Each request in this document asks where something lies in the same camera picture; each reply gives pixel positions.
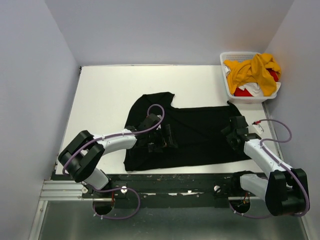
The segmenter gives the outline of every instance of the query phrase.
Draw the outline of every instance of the table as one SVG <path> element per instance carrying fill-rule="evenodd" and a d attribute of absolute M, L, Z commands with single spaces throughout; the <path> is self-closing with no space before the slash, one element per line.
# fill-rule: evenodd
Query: table
<path fill-rule="evenodd" d="M 124 129 L 131 106 L 143 94 L 171 92 L 175 108 L 227 106 L 227 93 L 220 65 L 108 65 L 82 68 L 61 150 L 82 130 L 111 134 Z M 248 123 L 266 118 L 261 103 L 236 104 Z M 271 138 L 262 122 L 262 138 Z M 272 142 L 266 145 L 274 153 Z M 205 174 L 239 171 L 262 172 L 253 160 L 127 172 L 126 151 L 103 156 L 97 167 L 106 174 Z M 57 161 L 56 175 L 62 174 Z"/>

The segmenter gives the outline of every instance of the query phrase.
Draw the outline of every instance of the black cloth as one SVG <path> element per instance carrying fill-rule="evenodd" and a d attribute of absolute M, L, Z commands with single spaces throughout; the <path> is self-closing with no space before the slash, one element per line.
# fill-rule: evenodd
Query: black cloth
<path fill-rule="evenodd" d="M 149 153 L 147 148 L 132 148 L 126 151 L 126 171 L 174 168 L 220 164 L 249 159 L 237 154 L 227 143 L 221 130 L 228 126 L 229 118 L 241 116 L 235 105 L 197 108 L 171 106 L 174 94 L 161 92 L 144 94 L 132 106 L 125 126 L 138 126 L 146 117 L 152 104 L 160 104 L 165 111 L 162 124 L 170 124 L 178 148 L 163 148 L 163 152 Z M 159 107 L 150 113 L 161 115 Z"/>

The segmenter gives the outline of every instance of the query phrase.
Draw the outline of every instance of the laundry basket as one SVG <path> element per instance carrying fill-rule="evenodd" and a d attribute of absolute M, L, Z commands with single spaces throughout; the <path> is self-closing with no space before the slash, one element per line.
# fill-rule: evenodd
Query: laundry basket
<path fill-rule="evenodd" d="M 220 61 L 221 61 L 221 68 L 222 68 L 222 74 L 224 79 L 224 85 L 226 94 L 229 98 L 229 101 L 232 103 L 240 103 L 240 104 L 260 104 L 268 99 L 274 99 L 277 94 L 273 94 L 272 96 L 234 96 L 229 91 L 228 81 L 226 72 L 224 69 L 224 61 L 230 60 L 230 61 L 238 61 L 239 63 L 252 59 L 258 52 L 252 52 L 252 51 L 228 51 L 223 52 L 220 54 Z"/>

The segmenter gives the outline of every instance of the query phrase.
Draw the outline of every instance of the purple cable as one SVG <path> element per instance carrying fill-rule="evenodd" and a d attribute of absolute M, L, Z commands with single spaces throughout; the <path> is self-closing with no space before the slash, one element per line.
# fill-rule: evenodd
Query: purple cable
<path fill-rule="evenodd" d="M 304 196 L 304 199 L 305 199 L 305 209 L 303 212 L 301 213 L 296 213 L 294 214 L 293 216 L 295 217 L 302 217 L 304 215 L 307 214 L 307 212 L 309 211 L 309 208 L 310 208 L 310 200 L 309 200 L 309 197 L 308 197 L 308 194 L 307 194 L 307 191 L 305 190 L 304 186 L 301 184 L 301 182 L 299 181 L 299 179 L 296 177 L 296 175 L 288 168 L 286 167 L 284 164 L 282 164 L 276 157 L 274 157 L 272 155 L 272 153 L 270 151 L 268 151 L 268 149 L 263 145 L 263 143 L 265 141 L 272 141 L 272 142 L 275 142 L 275 143 L 287 143 L 289 142 L 291 139 L 292 139 L 292 132 L 290 130 L 290 128 L 284 124 L 283 122 L 279 121 L 279 120 L 274 120 L 274 119 L 261 119 L 259 121 L 256 121 L 254 122 L 254 124 L 258 124 L 260 122 L 263 122 L 263 121 L 272 121 L 272 122 L 276 122 L 276 123 L 279 123 L 281 124 L 282 126 L 284 126 L 288 132 L 289 132 L 289 138 L 287 140 L 275 140 L 275 139 L 272 139 L 272 138 L 265 138 L 265 139 L 262 139 L 260 141 L 260 146 L 261 148 L 265 151 L 266 154 L 268 154 L 268 156 L 270 158 L 272 158 L 277 164 L 279 164 L 279 166 L 281 166 L 283 169 L 285 169 L 291 176 L 292 178 L 296 181 L 296 183 L 298 184 L 299 188 L 301 189 L 302 193 L 303 193 L 303 196 Z M 237 214 L 237 215 L 240 215 L 240 216 L 243 216 L 243 217 L 246 217 L 246 218 L 250 218 L 250 219 L 266 219 L 266 218 L 269 218 L 269 217 L 272 217 L 272 215 L 266 215 L 266 216 L 252 216 L 252 215 L 244 215 L 240 212 L 237 212 L 232 206 L 231 204 L 229 203 L 229 206 L 231 208 L 231 210 Z"/>
<path fill-rule="evenodd" d="M 147 116 L 149 115 L 150 109 L 151 109 L 152 107 L 159 107 L 159 108 L 162 110 L 161 119 L 160 119 L 160 121 L 159 121 L 156 125 L 148 128 L 148 129 L 146 129 L 146 130 L 143 130 L 143 131 L 125 132 L 125 133 L 122 133 L 122 132 L 120 132 L 120 133 L 114 133 L 114 134 L 111 134 L 111 135 L 106 136 L 104 139 L 109 139 L 109 138 L 119 137 L 119 136 L 144 134 L 144 133 L 146 133 L 146 132 L 149 132 L 149 131 L 157 128 L 157 127 L 162 123 L 162 121 L 163 121 L 164 118 L 165 118 L 165 110 L 164 110 L 164 108 L 163 108 L 161 105 L 159 105 L 159 104 L 152 104 L 152 105 L 148 108 L 148 110 L 147 110 L 147 112 L 146 112 Z M 65 175 L 65 176 L 69 176 L 69 174 L 66 173 L 66 169 L 67 169 L 68 165 L 71 163 L 71 161 L 75 158 L 75 156 L 77 156 L 83 149 L 85 149 L 86 147 L 88 147 L 90 144 L 93 144 L 93 143 L 95 143 L 95 142 L 98 142 L 98 141 L 100 141 L 100 140 L 102 140 L 102 139 L 103 139 L 102 137 L 95 138 L 95 139 L 87 142 L 86 144 L 84 144 L 82 147 L 80 147 L 79 150 L 76 151 L 76 152 L 69 158 L 68 161 L 66 161 L 66 163 L 64 164 L 63 169 L 62 169 L 62 174 Z"/>
<path fill-rule="evenodd" d="M 157 127 L 162 123 L 162 121 L 163 121 L 164 118 L 165 118 L 165 110 L 164 110 L 164 108 L 163 108 L 161 105 L 159 105 L 159 104 L 152 104 L 152 105 L 148 108 L 148 110 L 146 111 L 147 116 L 149 115 L 150 109 L 151 109 L 152 107 L 159 107 L 159 108 L 161 109 L 161 111 L 162 111 L 161 119 L 160 119 L 160 121 L 159 121 L 156 125 L 148 128 L 148 129 L 146 129 L 146 130 L 142 130 L 142 131 L 125 132 L 125 133 L 122 133 L 122 132 L 121 132 L 121 133 L 110 134 L 110 135 L 106 136 L 104 139 L 109 139 L 109 138 L 119 137 L 119 136 L 144 134 L 144 133 L 147 133 L 147 132 L 149 132 L 149 131 L 157 128 Z M 76 152 L 69 158 L 69 160 L 65 163 L 65 165 L 63 166 L 63 169 L 62 169 L 63 175 L 69 176 L 69 174 L 66 173 L 66 169 L 67 169 L 68 165 L 71 163 L 71 161 L 75 158 L 76 155 L 78 155 L 83 149 L 85 149 L 86 147 L 88 147 L 90 144 L 93 144 L 93 143 L 95 143 L 95 142 L 98 142 L 98 141 L 100 141 L 100 140 L 102 140 L 102 139 L 103 139 L 102 137 L 95 138 L 95 139 L 87 142 L 86 144 L 84 144 L 82 147 L 80 147 L 80 149 L 79 149 L 78 151 L 76 151 Z M 99 193 L 109 193 L 109 192 L 113 192 L 113 191 L 117 191 L 117 190 L 124 190 L 124 188 L 112 188 L 112 189 L 108 189 L 108 190 L 99 190 L 99 189 L 94 188 L 93 186 L 92 186 L 92 188 L 93 188 L 95 191 L 99 192 Z M 138 194 L 134 189 L 132 189 L 132 188 L 127 187 L 127 188 L 125 188 L 125 189 L 133 192 L 133 193 L 136 195 L 137 199 L 138 199 L 138 205 L 137 205 L 136 209 L 134 210 L 134 212 L 131 213 L 131 214 L 128 215 L 128 216 L 122 216 L 122 217 L 102 216 L 104 219 L 112 219 L 112 220 L 128 219 L 128 218 L 131 218 L 133 215 L 135 215 L 135 214 L 139 211 L 140 204 L 141 204 L 139 194 Z M 95 207 L 95 205 L 93 205 L 93 210 L 94 210 L 94 212 L 95 212 L 95 214 L 96 214 L 97 216 L 101 217 L 101 215 L 99 215 L 99 214 L 96 213 L 96 207 Z"/>
<path fill-rule="evenodd" d="M 276 142 L 276 143 L 287 143 L 292 139 L 292 132 L 290 130 L 290 128 L 284 124 L 281 121 L 278 120 L 274 120 L 274 119 L 261 119 L 258 122 L 262 122 L 262 121 L 272 121 L 272 122 L 276 122 L 281 124 L 282 126 L 284 126 L 288 132 L 289 132 L 289 138 L 287 140 L 275 140 L 275 139 L 271 139 L 271 138 L 265 138 L 263 140 L 260 141 L 260 146 L 261 148 L 266 152 L 266 154 L 269 155 L 270 158 L 272 158 L 277 164 L 279 164 L 279 166 L 281 166 L 282 168 L 284 168 L 291 176 L 292 178 L 296 181 L 296 183 L 298 184 L 299 188 L 301 189 L 303 196 L 304 196 L 304 200 L 305 200 L 305 209 L 303 210 L 303 212 L 301 213 L 296 213 L 294 214 L 294 216 L 296 217 L 302 217 L 304 215 L 307 214 L 307 212 L 309 211 L 310 208 L 310 200 L 307 194 L 307 191 L 305 190 L 304 186 L 302 185 L 302 183 L 299 181 L 299 179 L 296 177 L 296 175 L 284 164 L 282 164 L 276 157 L 274 157 L 271 152 L 268 151 L 268 149 L 263 145 L 264 141 L 272 141 L 272 142 Z"/>
<path fill-rule="evenodd" d="M 97 212 L 96 212 L 96 206 L 93 204 L 94 214 L 96 214 L 96 215 L 99 216 L 99 217 L 102 217 L 102 218 L 104 218 L 104 219 L 111 219 L 111 220 L 124 220 L 124 219 L 129 219 L 129 218 L 131 218 L 133 215 L 135 215 L 135 214 L 139 211 L 140 204 L 141 204 L 140 196 L 139 196 L 139 194 L 138 194 L 134 189 L 132 189 L 132 188 L 129 188 L 129 187 L 127 187 L 127 188 L 117 187 L 117 188 L 112 188 L 112 189 L 108 189 L 108 190 L 99 190 L 99 189 L 96 189 L 96 188 L 93 187 L 93 189 L 94 189 L 96 192 L 98 192 L 98 193 L 110 193 L 110 192 L 118 191 L 118 190 L 129 190 L 129 191 L 133 192 L 133 193 L 136 195 L 137 199 L 138 199 L 138 205 L 137 205 L 136 209 L 134 210 L 133 213 L 131 213 L 131 214 L 128 215 L 128 216 L 115 217 L 115 216 L 99 215 L 99 214 L 97 214 Z"/>

